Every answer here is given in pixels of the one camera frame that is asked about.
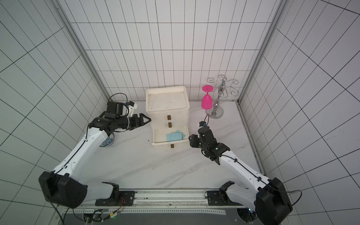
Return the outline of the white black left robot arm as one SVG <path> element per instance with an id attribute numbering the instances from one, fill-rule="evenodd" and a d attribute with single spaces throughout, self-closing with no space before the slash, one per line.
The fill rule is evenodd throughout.
<path id="1" fill-rule="evenodd" d="M 86 185 L 79 182 L 87 162 L 100 145 L 117 129 L 131 131 L 151 122 L 143 113 L 131 117 L 116 117 L 107 112 L 95 118 L 85 136 L 70 154 L 51 172 L 43 172 L 38 181 L 45 199 L 51 204 L 71 209 L 83 202 L 100 201 L 106 206 L 117 205 L 120 200 L 119 186 L 111 182 Z"/>

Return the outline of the white bottom pull-out drawer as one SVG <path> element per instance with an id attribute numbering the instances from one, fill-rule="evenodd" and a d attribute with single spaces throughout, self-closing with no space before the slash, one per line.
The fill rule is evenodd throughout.
<path id="1" fill-rule="evenodd" d="M 189 147 L 188 126 L 153 130 L 152 147 L 155 150 L 178 150 Z"/>

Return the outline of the white plastic drawer cabinet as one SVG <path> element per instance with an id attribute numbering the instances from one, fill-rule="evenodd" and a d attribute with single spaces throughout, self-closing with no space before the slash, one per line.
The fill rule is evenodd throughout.
<path id="1" fill-rule="evenodd" d="M 146 113 L 152 129 L 177 128 L 188 125 L 190 104 L 184 86 L 148 89 Z"/>

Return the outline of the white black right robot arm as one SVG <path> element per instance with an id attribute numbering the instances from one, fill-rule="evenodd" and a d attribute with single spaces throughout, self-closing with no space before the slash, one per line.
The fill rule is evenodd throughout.
<path id="1" fill-rule="evenodd" d="M 189 136 L 189 144 L 202 154 L 232 172 L 244 185 L 228 181 L 219 188 L 215 201 L 225 205 L 241 204 L 254 212 L 265 225 L 279 225 L 292 212 L 293 206 L 284 184 L 270 179 L 241 161 L 228 146 L 217 142 L 209 127 L 201 127 Z"/>

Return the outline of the blue sticky note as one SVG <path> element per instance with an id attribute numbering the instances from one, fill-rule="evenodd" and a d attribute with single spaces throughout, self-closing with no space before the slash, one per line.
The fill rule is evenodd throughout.
<path id="1" fill-rule="evenodd" d="M 181 131 L 177 130 L 176 132 L 172 133 L 172 139 L 174 141 L 180 141 L 183 140 L 186 135 L 182 133 Z"/>
<path id="2" fill-rule="evenodd" d="M 166 134 L 167 142 L 181 141 L 183 139 L 183 135 L 181 132 L 172 132 L 170 134 Z"/>

